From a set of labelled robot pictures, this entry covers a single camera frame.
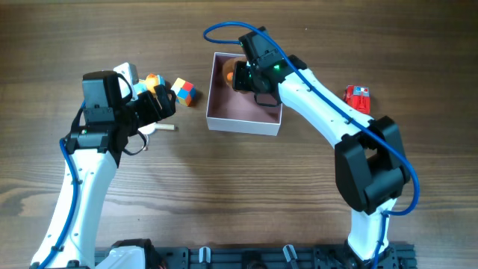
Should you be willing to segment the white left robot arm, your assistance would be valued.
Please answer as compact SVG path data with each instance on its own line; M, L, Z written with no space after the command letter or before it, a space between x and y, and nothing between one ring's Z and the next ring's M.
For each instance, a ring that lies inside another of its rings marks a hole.
M69 133L60 139L66 166L52 220L31 268L94 268L96 235L105 195L128 139L140 128L176 112L176 93L162 84L136 99L123 95L123 74L113 70L83 76L84 103Z

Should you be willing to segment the brown plush toy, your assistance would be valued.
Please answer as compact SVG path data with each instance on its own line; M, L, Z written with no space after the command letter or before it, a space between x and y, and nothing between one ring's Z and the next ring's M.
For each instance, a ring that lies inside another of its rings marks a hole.
M238 61L246 61L245 56L229 58L224 64L222 68L222 76L225 83L230 87L233 88L233 76L235 71L235 64Z

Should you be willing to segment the white cardboard box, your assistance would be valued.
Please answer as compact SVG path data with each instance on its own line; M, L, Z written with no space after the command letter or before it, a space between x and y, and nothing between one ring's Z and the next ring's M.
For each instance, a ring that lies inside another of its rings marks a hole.
M282 123L282 106L257 105L251 93L230 88L223 77L226 61L239 54L216 52L213 56L206 122L212 131L276 136Z

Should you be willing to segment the red toy truck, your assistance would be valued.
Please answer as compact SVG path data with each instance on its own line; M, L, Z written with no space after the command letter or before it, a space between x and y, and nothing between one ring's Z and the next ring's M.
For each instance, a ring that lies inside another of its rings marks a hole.
M344 101L363 114L370 113L370 90L368 87L348 85L344 91Z

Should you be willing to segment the yellow duck toy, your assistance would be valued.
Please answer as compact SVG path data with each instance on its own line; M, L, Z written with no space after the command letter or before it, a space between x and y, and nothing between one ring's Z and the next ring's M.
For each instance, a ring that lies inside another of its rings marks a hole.
M134 85L134 90L136 94L149 91L153 96L155 96L155 87L158 85L166 85L164 78L161 75L150 73L145 79L140 79L138 83Z

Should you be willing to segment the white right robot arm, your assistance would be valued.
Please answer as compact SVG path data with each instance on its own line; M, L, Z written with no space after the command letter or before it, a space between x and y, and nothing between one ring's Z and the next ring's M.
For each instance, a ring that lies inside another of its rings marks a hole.
M347 238L354 258L369 265L387 247L385 211L394 207L410 173L391 153L403 154L397 124L373 119L325 88L298 57L283 58L266 40L267 30L239 37L246 59L235 64L233 88L270 94L292 108L321 133L335 151L335 184L352 209Z

